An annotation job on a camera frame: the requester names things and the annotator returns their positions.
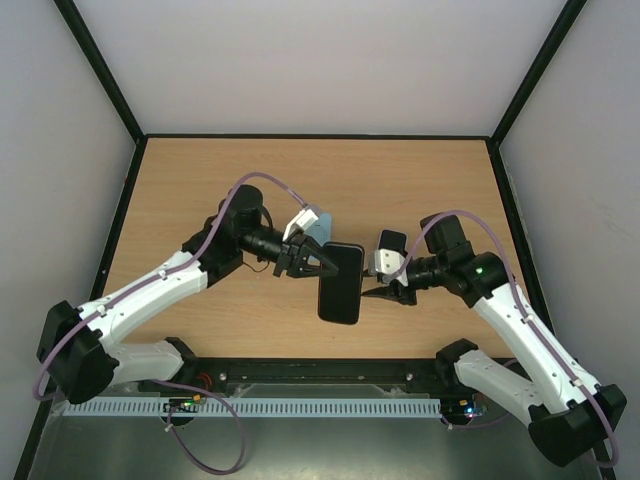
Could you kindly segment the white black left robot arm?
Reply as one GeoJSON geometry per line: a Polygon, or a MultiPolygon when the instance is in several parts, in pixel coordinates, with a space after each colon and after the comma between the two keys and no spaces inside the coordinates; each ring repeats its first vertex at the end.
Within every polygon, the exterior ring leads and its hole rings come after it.
{"type": "Polygon", "coordinates": [[[308,230],[319,219],[304,205],[284,231],[274,228],[262,192],[238,185],[168,260],[131,284],[73,307],[62,301],[47,313],[37,358],[57,390],[82,404],[110,386],[168,381],[187,369],[191,351],[176,338],[124,345],[124,339],[155,315],[200,293],[244,264],[245,254],[273,265],[274,276],[334,276],[339,267],[308,230]]]}

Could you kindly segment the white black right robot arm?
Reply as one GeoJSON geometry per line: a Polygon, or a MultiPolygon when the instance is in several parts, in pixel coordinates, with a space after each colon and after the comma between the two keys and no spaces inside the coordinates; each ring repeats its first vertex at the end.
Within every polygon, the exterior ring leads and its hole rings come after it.
{"type": "Polygon", "coordinates": [[[615,428],[627,405],[621,389],[604,385],[584,369],[544,324],[517,284],[502,245],[477,253],[454,210],[421,220],[429,251],[416,257],[404,234],[382,233],[370,256],[368,276],[378,287],[367,296],[414,306],[419,290],[442,287],[484,319],[510,349],[524,372],[517,374],[461,339],[436,355],[436,379],[445,390],[463,386],[488,396],[527,429],[543,456],[557,466],[607,441],[611,468],[619,460],[615,428]]]}

